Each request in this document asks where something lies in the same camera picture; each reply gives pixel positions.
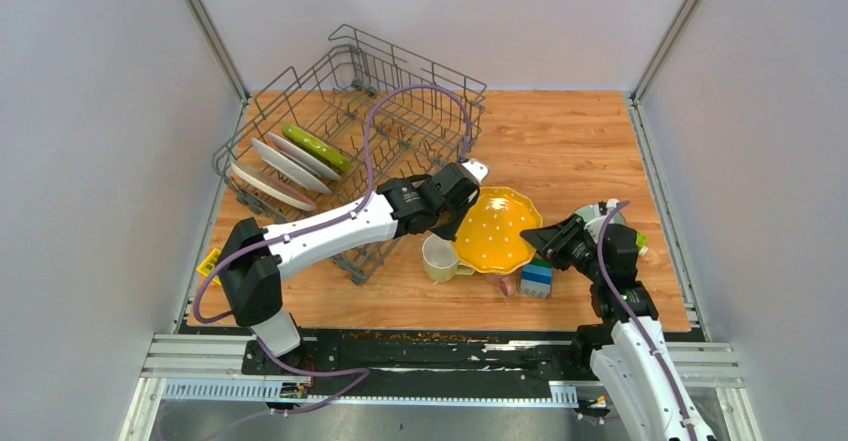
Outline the yellow polka dot plate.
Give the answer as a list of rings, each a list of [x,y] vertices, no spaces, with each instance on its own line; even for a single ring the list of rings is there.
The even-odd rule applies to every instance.
[[[453,249],[461,263],[477,272],[509,274],[535,255],[521,232],[543,224],[527,196],[509,187],[484,186],[457,231]]]

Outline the green scalloped plate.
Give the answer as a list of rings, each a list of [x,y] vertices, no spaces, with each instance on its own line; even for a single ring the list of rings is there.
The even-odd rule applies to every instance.
[[[296,124],[284,124],[281,132],[289,141],[337,172],[348,171],[353,166],[351,159],[336,147]]]

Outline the grey wire dish rack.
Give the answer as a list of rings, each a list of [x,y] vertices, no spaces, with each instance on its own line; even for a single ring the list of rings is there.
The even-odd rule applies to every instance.
[[[349,24],[328,37],[328,49],[309,67],[281,71],[252,92],[246,119],[212,157],[214,171],[236,200],[258,217],[284,223],[308,217],[254,188],[231,169],[253,165],[328,211],[359,198],[372,178],[434,174],[469,156],[481,131],[486,84],[443,63]],[[271,145],[296,124],[340,150],[352,168],[339,181],[323,179],[329,193],[306,190],[266,164],[252,146]]]

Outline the red and teal floral plate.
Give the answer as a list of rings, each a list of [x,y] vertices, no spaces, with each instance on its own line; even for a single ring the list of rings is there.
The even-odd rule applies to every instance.
[[[264,142],[253,138],[252,146],[257,150],[260,158],[269,166],[276,169],[282,175],[294,181],[299,186],[309,191],[329,193],[330,189],[315,175],[284,154],[271,148]]]

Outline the cream and pink plate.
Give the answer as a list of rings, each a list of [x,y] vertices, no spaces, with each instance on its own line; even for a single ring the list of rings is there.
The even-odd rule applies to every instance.
[[[265,173],[259,168],[240,161],[231,163],[232,171],[242,180],[259,191],[302,211],[311,212],[317,208],[315,202],[300,191]]]

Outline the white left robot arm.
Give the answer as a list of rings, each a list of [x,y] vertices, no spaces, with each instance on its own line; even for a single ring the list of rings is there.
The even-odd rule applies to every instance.
[[[216,266],[237,325],[257,335],[279,372],[298,372],[307,350],[283,305],[283,281],[368,244],[427,232],[455,239],[488,173],[476,159],[453,162],[434,175],[390,179],[356,201],[300,221],[267,227],[253,218],[239,222]]]

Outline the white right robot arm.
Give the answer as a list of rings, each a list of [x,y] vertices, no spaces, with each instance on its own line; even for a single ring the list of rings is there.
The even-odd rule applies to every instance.
[[[580,376],[601,382],[629,436],[715,439],[670,358],[659,312],[638,278],[641,233],[609,216],[593,232],[573,214],[521,236],[553,268],[574,269],[590,281],[600,321],[577,328],[565,360]]]

